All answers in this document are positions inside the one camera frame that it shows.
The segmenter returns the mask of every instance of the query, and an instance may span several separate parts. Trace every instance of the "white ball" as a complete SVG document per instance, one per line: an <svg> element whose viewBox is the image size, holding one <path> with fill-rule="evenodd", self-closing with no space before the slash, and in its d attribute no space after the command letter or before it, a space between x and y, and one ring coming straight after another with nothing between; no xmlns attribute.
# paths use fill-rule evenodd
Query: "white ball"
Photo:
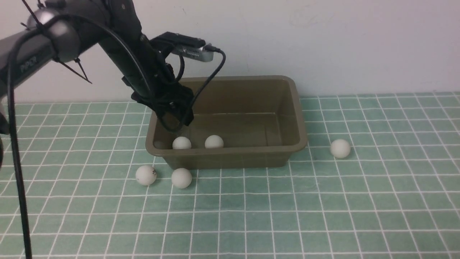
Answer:
<svg viewBox="0 0 460 259"><path fill-rule="evenodd" d="M184 189L192 183L192 174L189 170L185 168L179 168L174 170L172 173L171 182L175 187Z"/></svg>
<svg viewBox="0 0 460 259"><path fill-rule="evenodd" d="M217 135L211 135L204 142L204 147L205 148L223 148L224 140Z"/></svg>
<svg viewBox="0 0 460 259"><path fill-rule="evenodd" d="M156 180L156 171L153 166L143 165L136 171L136 180L138 183L144 186L153 184Z"/></svg>
<svg viewBox="0 0 460 259"><path fill-rule="evenodd" d="M350 144L344 139L334 140L331 144L331 154L336 158L346 158L351 151Z"/></svg>
<svg viewBox="0 0 460 259"><path fill-rule="evenodd" d="M192 143L186 137L178 137L172 142L173 149L190 149L192 148Z"/></svg>

